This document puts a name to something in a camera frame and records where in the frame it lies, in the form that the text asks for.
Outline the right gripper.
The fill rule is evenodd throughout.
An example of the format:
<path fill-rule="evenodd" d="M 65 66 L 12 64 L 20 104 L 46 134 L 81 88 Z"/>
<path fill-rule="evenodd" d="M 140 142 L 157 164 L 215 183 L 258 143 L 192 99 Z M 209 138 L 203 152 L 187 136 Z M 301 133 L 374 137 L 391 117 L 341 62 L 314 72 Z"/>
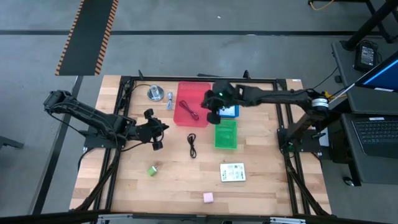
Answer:
<path fill-rule="evenodd" d="M 209 123 L 220 124 L 219 110 L 233 105 L 235 93 L 236 89 L 227 80 L 215 81 L 212 90 L 205 92 L 201 107 L 210 110 L 207 114 Z"/>

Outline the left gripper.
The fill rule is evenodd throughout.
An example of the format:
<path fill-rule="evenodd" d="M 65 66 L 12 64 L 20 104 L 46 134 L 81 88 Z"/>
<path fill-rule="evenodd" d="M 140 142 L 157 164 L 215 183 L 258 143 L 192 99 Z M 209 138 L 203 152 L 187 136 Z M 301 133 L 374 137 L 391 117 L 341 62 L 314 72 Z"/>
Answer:
<path fill-rule="evenodd" d="M 154 117 L 153 109 L 148 109 L 144 112 L 144 117 L 147 120 L 146 124 L 142 124 L 136 128 L 136 135 L 141 143 L 151 143 L 154 151 L 163 148 L 162 140 L 164 137 L 164 128 L 169 128 L 169 125 L 161 123 L 161 121 Z"/>

